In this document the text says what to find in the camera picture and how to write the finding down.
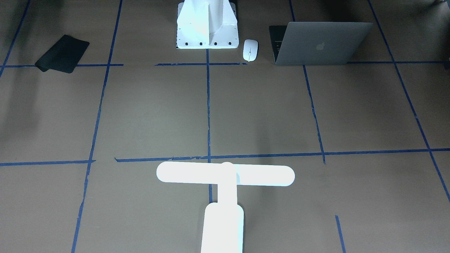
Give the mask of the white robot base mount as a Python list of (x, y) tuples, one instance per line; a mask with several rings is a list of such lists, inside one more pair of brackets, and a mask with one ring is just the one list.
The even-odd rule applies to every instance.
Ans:
[(238, 48), (236, 3), (230, 0), (185, 0), (178, 4), (179, 49)]

